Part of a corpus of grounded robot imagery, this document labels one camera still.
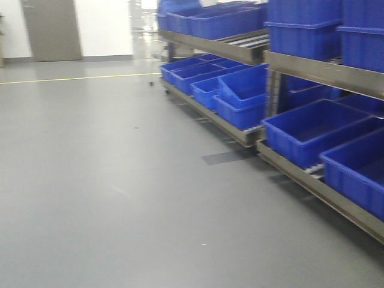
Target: shelf frame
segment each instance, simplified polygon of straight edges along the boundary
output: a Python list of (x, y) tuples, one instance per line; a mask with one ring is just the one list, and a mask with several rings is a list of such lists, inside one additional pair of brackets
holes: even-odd
[(339, 59), (323, 62), (269, 50), (264, 56), (271, 71), (384, 100), (384, 73), (343, 66)]
[(255, 146), (256, 140), (261, 138), (263, 135), (263, 129), (261, 126), (253, 127), (247, 130), (239, 130), (232, 124), (225, 121), (223, 118), (219, 117), (215, 112), (196, 102), (192, 96), (185, 94), (162, 78), (160, 79), (160, 82), (172, 95), (189, 104), (189, 106), (192, 107), (195, 111), (208, 118), (213, 124), (223, 130), (231, 138), (235, 139), (243, 147), (249, 148)]
[(206, 51), (249, 65), (262, 63), (264, 60), (263, 52), (269, 49), (267, 29), (219, 40), (208, 40), (161, 29), (158, 33), (169, 42)]
[(268, 146), (266, 140), (258, 140), (256, 146), (260, 152), (259, 156), (261, 159), (304, 187), (322, 202), (366, 231), (381, 244), (384, 244), (384, 222), (333, 190), (320, 179), (315, 178), (313, 175), (273, 151)]

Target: white wall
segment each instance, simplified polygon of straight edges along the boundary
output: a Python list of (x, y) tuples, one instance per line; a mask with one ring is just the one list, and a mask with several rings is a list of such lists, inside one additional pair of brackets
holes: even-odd
[(0, 30), (2, 49), (5, 58), (31, 57), (29, 39), (24, 15), (19, 0), (0, 0), (0, 12), (4, 21)]
[(127, 0), (75, 0), (83, 56), (132, 55)]
[[(74, 0), (83, 56), (132, 55), (127, 0)], [(5, 58), (31, 57), (20, 0), (0, 0)]]

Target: reflective floor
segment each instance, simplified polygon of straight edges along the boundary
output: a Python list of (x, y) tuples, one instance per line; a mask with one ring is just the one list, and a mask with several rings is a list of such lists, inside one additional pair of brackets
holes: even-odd
[(126, 76), (157, 65), (0, 70), (0, 82), (125, 75), (0, 84), (0, 287), (383, 287), (375, 240), (158, 76)]

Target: blue plastic bin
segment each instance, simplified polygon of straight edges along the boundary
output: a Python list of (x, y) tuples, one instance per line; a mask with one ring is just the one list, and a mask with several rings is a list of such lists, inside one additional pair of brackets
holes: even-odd
[(157, 25), (159, 29), (169, 30), (168, 14), (157, 14)]
[(315, 60), (341, 55), (340, 20), (315, 25), (266, 22), (271, 51)]
[(300, 168), (320, 162), (319, 154), (360, 136), (355, 123), (369, 114), (330, 100), (319, 100), (264, 119), (270, 147)]
[(240, 109), (257, 104), (266, 92), (267, 65), (261, 64), (219, 78), (219, 97)]
[(168, 14), (169, 30), (182, 34), (191, 34), (190, 16), (199, 15), (207, 11), (206, 8), (194, 8)]
[(168, 83), (174, 85), (176, 82), (174, 74), (172, 72), (178, 71), (180, 69), (190, 68), (199, 64), (205, 63), (202, 59), (199, 58), (187, 58), (183, 60), (179, 60), (176, 62), (164, 64), (160, 66), (161, 74), (163, 75), (163, 79)]
[(384, 29), (338, 27), (343, 39), (343, 64), (384, 73)]
[(281, 97), (278, 104), (279, 113), (304, 106), (320, 99), (336, 100), (341, 96), (341, 90), (337, 88), (312, 83), (315, 84), (315, 86), (299, 90), (290, 90), (284, 97)]
[(223, 69), (226, 69), (228, 71), (228, 73), (235, 72), (238, 69), (241, 70), (241, 69), (245, 69), (245, 68), (250, 67), (249, 65), (245, 65), (245, 64), (240, 63), (238, 61), (229, 60), (229, 59), (225, 60), (225, 61), (218, 62), (218, 63), (216, 63), (216, 65), (222, 67)]
[(218, 115), (240, 130), (260, 125), (265, 115), (266, 95), (260, 95), (259, 98), (256, 104), (237, 109), (220, 99), (218, 95), (214, 96)]
[(341, 0), (268, 1), (268, 21), (270, 22), (319, 24), (342, 17)]
[(214, 96), (218, 94), (218, 78), (199, 81), (192, 84), (193, 97), (201, 105), (208, 109), (216, 109)]
[(384, 101), (360, 94), (352, 94), (338, 100), (339, 103), (384, 118)]
[(384, 221), (384, 130), (324, 152), (325, 182)]
[(206, 80), (226, 74), (227, 71), (215, 64), (202, 64), (188, 69), (173, 72), (176, 83), (175, 86), (182, 92), (192, 95), (192, 83)]
[(383, 0), (344, 0), (344, 25), (362, 28), (384, 28)]
[(217, 55), (214, 55), (214, 54), (204, 54), (202, 56), (199, 56), (198, 57), (199, 59), (203, 60), (203, 61), (213, 61), (213, 60), (218, 60), (218, 59), (222, 59), (222, 60), (227, 60), (226, 58), (223, 58), (223, 57), (220, 57), (220, 56), (217, 56)]
[(231, 7), (218, 11), (190, 17), (192, 36), (215, 40), (259, 30), (263, 27), (261, 8)]

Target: gray door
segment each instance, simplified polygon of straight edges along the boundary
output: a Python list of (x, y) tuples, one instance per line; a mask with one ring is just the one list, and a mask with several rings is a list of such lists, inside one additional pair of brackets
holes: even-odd
[(21, 0), (35, 61), (82, 58), (73, 0)]

